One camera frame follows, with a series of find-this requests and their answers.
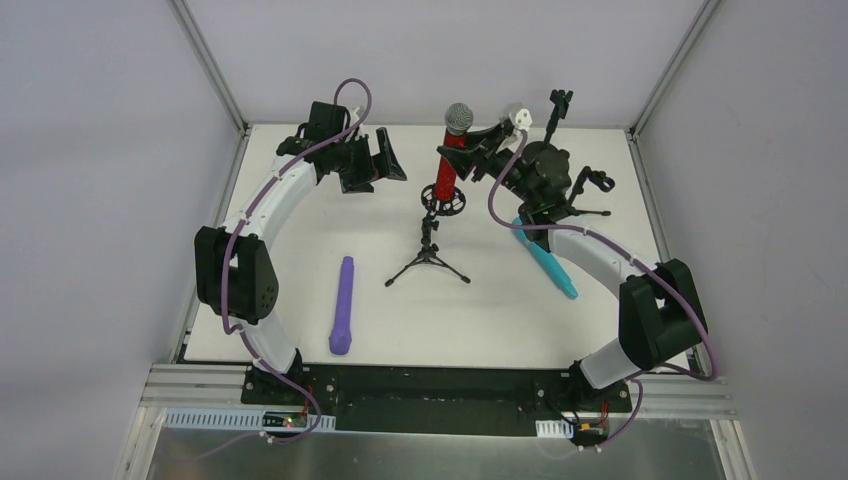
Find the teal toy microphone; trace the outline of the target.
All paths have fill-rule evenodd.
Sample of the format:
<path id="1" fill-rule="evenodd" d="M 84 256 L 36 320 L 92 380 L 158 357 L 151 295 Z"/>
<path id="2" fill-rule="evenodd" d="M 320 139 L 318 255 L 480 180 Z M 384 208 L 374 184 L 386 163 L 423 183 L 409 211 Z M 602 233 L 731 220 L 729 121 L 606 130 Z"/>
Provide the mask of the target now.
<path id="1" fill-rule="evenodd" d="M 527 238 L 524 230 L 512 229 L 512 232 L 518 242 L 530 253 L 537 265 L 542 269 L 555 287 L 567 298 L 572 300 L 577 299 L 577 288 L 573 284 L 571 277 L 566 273 L 565 269 L 554 255 L 546 252 L 541 247 L 531 242 Z"/>

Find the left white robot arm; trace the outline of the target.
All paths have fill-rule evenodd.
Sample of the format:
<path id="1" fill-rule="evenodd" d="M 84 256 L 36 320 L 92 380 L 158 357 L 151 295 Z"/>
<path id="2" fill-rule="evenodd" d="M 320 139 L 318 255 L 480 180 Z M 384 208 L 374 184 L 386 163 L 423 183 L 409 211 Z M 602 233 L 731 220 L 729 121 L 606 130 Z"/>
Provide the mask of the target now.
<path id="1" fill-rule="evenodd" d="M 274 309 L 279 280 L 271 247 L 298 204 L 327 176 L 337 175 L 343 193 L 371 193 L 381 179 L 407 176 L 386 128 L 372 140 L 363 116 L 316 101 L 309 118 L 275 150 L 270 169 L 252 196 L 221 225 L 194 237 L 197 296 L 222 319 L 226 334 L 240 336 L 252 363 L 285 374 L 299 355 Z"/>

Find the purple toy microphone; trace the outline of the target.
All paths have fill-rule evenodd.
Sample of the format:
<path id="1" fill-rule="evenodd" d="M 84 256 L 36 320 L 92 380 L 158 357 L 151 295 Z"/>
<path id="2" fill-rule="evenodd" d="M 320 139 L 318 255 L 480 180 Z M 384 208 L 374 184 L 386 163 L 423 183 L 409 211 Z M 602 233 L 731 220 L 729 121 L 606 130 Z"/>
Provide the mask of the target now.
<path id="1" fill-rule="evenodd" d="M 342 260 L 336 297 L 333 326 L 328 338 L 330 353 L 346 355 L 352 344 L 351 316 L 355 265 L 351 256 Z"/>

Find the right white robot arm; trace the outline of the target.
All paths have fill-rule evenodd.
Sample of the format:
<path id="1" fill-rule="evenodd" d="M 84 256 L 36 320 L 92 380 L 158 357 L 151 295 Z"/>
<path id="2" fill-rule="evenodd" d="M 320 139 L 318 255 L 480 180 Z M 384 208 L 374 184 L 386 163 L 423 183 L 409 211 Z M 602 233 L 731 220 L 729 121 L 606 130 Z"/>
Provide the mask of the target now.
<path id="1" fill-rule="evenodd" d="M 584 168 L 572 178 L 570 154 L 549 140 L 528 142 L 528 134 L 504 120 L 487 130 L 471 132 L 463 145 L 440 146 L 439 154 L 461 179 L 489 175 L 492 194 L 505 187 L 521 199 L 516 229 L 545 252 L 575 264 L 600 282 L 619 302 L 616 338 L 577 361 L 571 378 L 583 389 L 602 390 L 634 378 L 670 358 L 703 345 L 712 381 L 718 361 L 689 267 L 671 259 L 649 265 L 631 250 L 582 222 L 573 206 L 591 181 L 608 192 L 615 183 L 604 172 Z"/>

